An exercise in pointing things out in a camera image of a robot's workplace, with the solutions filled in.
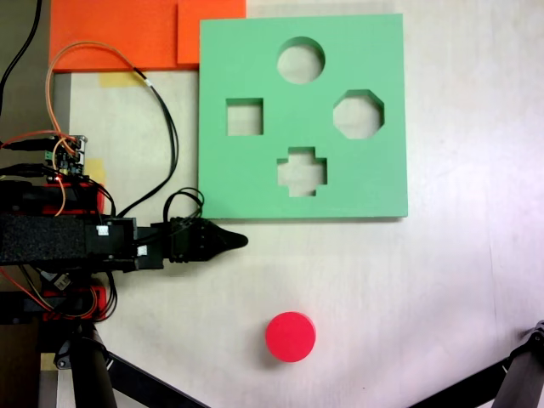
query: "orange wire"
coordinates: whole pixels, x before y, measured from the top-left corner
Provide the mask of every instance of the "orange wire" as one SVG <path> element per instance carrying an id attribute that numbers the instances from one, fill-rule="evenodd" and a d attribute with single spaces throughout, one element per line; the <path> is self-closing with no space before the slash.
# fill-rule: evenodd
<path id="1" fill-rule="evenodd" d="M 51 162 L 53 163 L 53 169 L 57 170 L 57 163 L 56 163 L 56 157 L 57 157 L 57 149 L 59 148 L 59 145 L 62 143 L 63 139 L 59 139 L 57 144 L 54 146 L 53 149 L 53 157 L 51 158 Z M 54 215 L 55 217 L 58 217 L 64 210 L 66 205 L 66 191 L 65 186 L 62 184 L 62 179 L 60 176 L 57 176 L 55 178 L 59 182 L 60 190 L 62 191 L 62 205 L 60 206 L 59 211 Z"/>
<path id="2" fill-rule="evenodd" d="M 15 280 L 14 278 L 12 278 L 8 272 L 6 272 L 4 270 L 4 268 L 0 268 L 0 274 L 2 274 L 8 281 L 10 281 L 11 283 L 13 283 L 15 286 L 17 286 L 21 291 L 23 291 L 24 293 L 26 293 L 34 302 L 36 302 L 37 304 L 39 304 L 40 306 L 42 306 L 44 309 L 46 309 L 48 312 L 54 312 L 53 311 L 53 308 L 49 305 L 49 304 L 46 304 L 45 302 L 42 302 L 40 299 L 38 299 L 37 297 L 35 297 L 32 293 L 30 293 L 29 291 L 26 290 L 26 288 L 24 286 L 22 286 L 17 280 Z M 96 295 L 96 291 L 91 287 L 91 293 L 93 294 L 93 306 L 91 307 L 91 309 L 88 311 L 88 312 L 85 312 L 84 314 L 64 314 L 64 316 L 67 316 L 67 317 L 70 317 L 72 319 L 75 319 L 77 317 L 80 317 L 82 319 L 85 319 L 87 317 L 90 317 L 93 315 L 93 313 L 96 311 L 96 309 L 98 308 L 98 305 L 99 305 L 99 301 L 98 301 L 98 296 Z"/>
<path id="3" fill-rule="evenodd" d="M 29 291 L 27 291 L 22 285 L 19 284 L 19 282 L 17 280 L 15 280 L 14 278 L 12 278 L 11 276 L 8 275 L 8 272 L 6 272 L 3 268 L 0 268 L 0 274 L 2 274 L 4 276 L 4 278 L 6 278 L 8 281 L 10 281 L 11 283 L 13 283 L 15 286 L 17 286 L 21 291 L 23 291 L 24 293 L 26 293 L 28 296 L 31 297 L 31 299 L 36 302 L 37 304 L 39 304 L 40 306 L 42 306 L 44 309 L 46 309 L 48 312 L 52 311 L 52 309 L 46 305 L 45 303 L 43 303 L 40 299 L 38 299 L 37 297 L 35 297 L 32 293 L 30 293 Z"/>
<path id="4" fill-rule="evenodd" d="M 78 41 L 73 42 L 72 44 L 67 45 L 66 47 L 62 48 L 51 60 L 51 64 L 48 68 L 48 74 L 45 79 L 45 100 L 46 105 L 48 107 L 48 114 L 49 118 L 51 119 L 51 123 L 53 124 L 53 127 L 60 133 L 60 125 L 57 121 L 56 116 L 54 115 L 53 111 L 53 104 L 51 103 L 51 84 L 53 79 L 53 70 L 56 64 L 59 62 L 59 60 L 62 58 L 62 56 L 69 50 L 73 48 L 80 48 L 80 47 L 96 47 L 96 48 L 102 48 L 109 51 L 113 51 L 115 54 L 117 54 L 122 60 L 124 60 L 130 67 L 133 69 L 136 68 L 135 65 L 128 59 L 121 51 L 119 51 L 117 48 L 111 46 L 110 44 L 106 44 L 105 42 L 100 41 Z"/>
<path id="5" fill-rule="evenodd" d="M 0 149 L 5 147 L 6 145 L 11 145 L 13 142 L 16 142 L 17 140 L 30 138 L 32 136 L 37 136 L 38 134 L 62 135 L 62 137 L 66 138 L 66 139 L 70 139 L 70 140 L 73 140 L 73 141 L 76 140 L 76 138 L 74 138 L 73 136 L 70 136 L 69 134 L 66 134 L 66 133 L 59 133 L 56 130 L 37 130 L 36 132 L 23 133 L 23 134 L 20 134 L 19 136 L 14 136 L 13 138 L 8 139 L 8 141 L 6 141 L 5 143 L 0 144 Z"/>

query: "black foam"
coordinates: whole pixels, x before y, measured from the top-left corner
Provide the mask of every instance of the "black foam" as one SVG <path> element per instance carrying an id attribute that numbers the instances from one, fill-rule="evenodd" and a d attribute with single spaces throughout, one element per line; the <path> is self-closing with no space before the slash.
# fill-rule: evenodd
<path id="1" fill-rule="evenodd" d="M 85 257 L 81 219 L 0 214 L 0 265 Z"/>

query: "metal rod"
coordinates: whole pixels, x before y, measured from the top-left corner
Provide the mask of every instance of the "metal rod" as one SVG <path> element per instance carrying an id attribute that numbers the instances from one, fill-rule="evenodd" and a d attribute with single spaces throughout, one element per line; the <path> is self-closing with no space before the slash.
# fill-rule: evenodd
<path id="1" fill-rule="evenodd" d="M 544 365 L 539 350 L 517 355 L 508 369 L 493 408 L 536 408 L 544 386 Z"/>
<path id="2" fill-rule="evenodd" d="M 142 405 L 149 408 L 209 408 L 121 357 L 110 353 L 110 361 L 113 388 Z"/>
<path id="3" fill-rule="evenodd" d="M 498 363 L 465 378 L 443 391 L 413 405 L 411 408 L 476 408 L 496 397 L 506 376 L 509 360 Z"/>
<path id="4" fill-rule="evenodd" d="M 117 408 L 104 353 L 97 343 L 75 341 L 70 363 L 77 408 Z"/>

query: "black wire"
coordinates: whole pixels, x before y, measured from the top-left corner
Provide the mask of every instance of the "black wire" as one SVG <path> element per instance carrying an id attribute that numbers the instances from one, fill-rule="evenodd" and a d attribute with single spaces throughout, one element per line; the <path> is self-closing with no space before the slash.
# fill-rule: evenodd
<path id="1" fill-rule="evenodd" d="M 140 75 L 144 80 L 147 79 L 147 76 L 142 73 L 138 68 L 134 68 L 134 71 L 138 75 Z M 174 172 L 176 171 L 176 167 L 178 166 L 178 159 L 179 159 L 179 137 L 178 137 L 178 130 L 176 129 L 176 125 L 173 122 L 172 115 L 170 115 L 170 111 L 168 110 L 168 107 L 164 103 L 164 100 L 162 99 L 161 95 L 156 91 L 155 87 L 150 86 L 151 91 L 155 95 L 157 101 L 159 102 L 159 105 L 161 106 L 162 113 L 164 115 L 164 118 L 167 123 L 168 127 L 168 136 L 170 140 L 170 169 L 168 171 L 167 177 L 159 183 L 153 190 L 151 190 L 149 193 L 145 194 L 142 198 L 138 199 L 137 201 L 133 202 L 130 206 L 119 212 L 119 217 L 124 217 L 127 215 L 127 213 L 135 208 L 137 205 L 141 204 L 142 202 L 148 200 L 152 196 L 154 196 L 156 193 L 158 193 L 164 185 L 170 181 L 172 178 Z"/>
<path id="2" fill-rule="evenodd" d="M 108 281 L 110 282 L 110 297 L 108 298 L 108 302 L 106 303 L 106 306 L 103 312 L 104 317 L 97 321 L 108 320 L 115 313 L 117 309 L 118 296 L 117 296 L 116 283 L 115 283 L 115 280 L 113 279 L 113 274 L 111 272 L 106 272 L 106 275 L 108 276 Z"/>
<path id="3" fill-rule="evenodd" d="M 32 278 L 30 277 L 30 274 L 28 273 L 28 270 L 25 268 L 25 265 L 18 265 L 18 266 L 19 266 L 19 269 L 20 269 L 21 273 L 25 277 L 26 282 L 28 283 L 31 292 L 34 293 L 35 295 L 37 295 L 38 297 L 41 297 L 40 293 L 37 290 L 35 290 L 35 286 L 34 286 L 34 284 L 32 282 Z M 40 275 L 40 270 L 41 269 L 36 268 L 35 266 L 33 266 L 32 268 L 38 273 L 38 275 Z M 62 304 L 60 304 L 56 308 L 53 308 L 51 311 L 49 311 L 49 313 L 52 313 L 54 316 L 59 316 L 59 317 L 66 318 L 66 319 L 74 319 L 73 316 L 70 316 L 70 314 L 72 312 L 70 310 L 66 310 L 66 305 L 70 301 L 71 300 L 68 297 Z"/>
<path id="4" fill-rule="evenodd" d="M 186 190 L 193 190 L 196 192 L 196 195 L 187 193 Z M 185 217 L 184 220 L 176 226 L 176 228 L 164 229 L 162 231 L 156 232 L 155 234 L 148 235 L 144 238 L 136 240 L 136 244 L 138 245 L 150 244 L 150 243 L 159 241 L 160 239 L 168 238 L 176 234 L 179 234 L 180 232 L 187 230 L 195 222 L 196 218 L 201 217 L 202 208 L 204 207 L 204 202 L 205 202 L 204 195 L 198 189 L 194 189 L 192 187 L 185 187 L 181 190 L 176 191 L 172 195 L 170 195 L 167 201 L 165 202 L 164 208 L 162 210 L 164 224 L 168 222 L 168 211 L 170 210 L 172 201 L 176 196 L 189 197 L 194 202 L 196 202 L 196 205 L 198 206 L 197 209 L 194 212 L 192 212 L 188 217 Z"/>
<path id="5" fill-rule="evenodd" d="M 11 61 L 11 63 L 8 65 L 8 68 L 3 73 L 2 80 L 0 81 L 0 116 L 2 115 L 2 106 L 3 106 L 3 90 L 6 86 L 6 82 L 8 81 L 9 74 L 11 74 L 11 71 L 15 68 L 25 51 L 28 49 L 28 47 L 31 45 L 32 39 L 34 38 L 34 35 L 36 34 L 37 26 L 40 22 L 40 14 L 42 12 L 42 0 L 36 1 L 36 13 L 34 14 L 34 23 L 32 24 L 31 32 L 28 35 L 28 38 L 26 39 L 25 43 L 23 44 L 23 47 L 20 49 L 20 51 L 15 55 L 15 58 Z"/>
<path id="6" fill-rule="evenodd" d="M 26 178 L 36 178 L 36 177 L 50 177 L 54 179 L 57 176 L 60 176 L 65 182 L 71 183 L 73 186 L 79 184 L 91 184 L 96 187 L 111 203 L 111 212 L 110 216 L 116 216 L 116 204 L 113 200 L 113 197 L 108 192 L 108 190 L 102 185 L 91 179 L 87 176 L 74 176 L 74 175 L 64 175 L 58 170 L 54 170 L 51 167 L 45 166 L 43 164 L 32 164 L 32 163 L 20 163 L 14 164 L 13 166 L 0 168 L 0 176 L 19 176 Z"/>

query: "red disk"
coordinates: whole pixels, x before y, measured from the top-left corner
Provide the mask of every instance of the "red disk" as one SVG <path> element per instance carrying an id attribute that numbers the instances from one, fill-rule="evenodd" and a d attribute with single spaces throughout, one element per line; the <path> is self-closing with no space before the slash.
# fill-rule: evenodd
<path id="1" fill-rule="evenodd" d="M 315 327 L 305 314 L 285 312 L 278 314 L 266 328 L 266 345 L 270 353 L 286 363 L 295 363 L 314 348 Z"/>

